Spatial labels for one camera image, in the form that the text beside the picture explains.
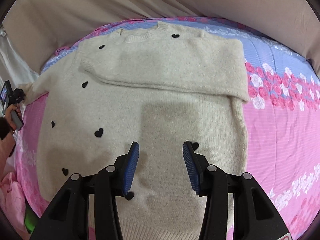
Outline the person's left hand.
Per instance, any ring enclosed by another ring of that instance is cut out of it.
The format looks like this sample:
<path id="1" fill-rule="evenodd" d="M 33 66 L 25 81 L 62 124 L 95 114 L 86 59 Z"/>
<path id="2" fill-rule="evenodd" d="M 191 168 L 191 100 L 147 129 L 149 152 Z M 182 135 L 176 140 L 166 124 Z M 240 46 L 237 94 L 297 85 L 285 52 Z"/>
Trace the person's left hand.
<path id="1" fill-rule="evenodd" d="M 5 115 L 4 118 L 7 120 L 8 124 L 11 126 L 13 131 L 16 131 L 17 126 L 15 125 L 13 118 L 12 118 L 12 113 L 14 113 L 14 111 L 17 112 L 17 115 L 21 118 L 22 117 L 22 112 L 20 110 L 20 105 L 19 104 L 11 104 L 10 106 L 7 107 L 6 111 L 5 111 Z"/>

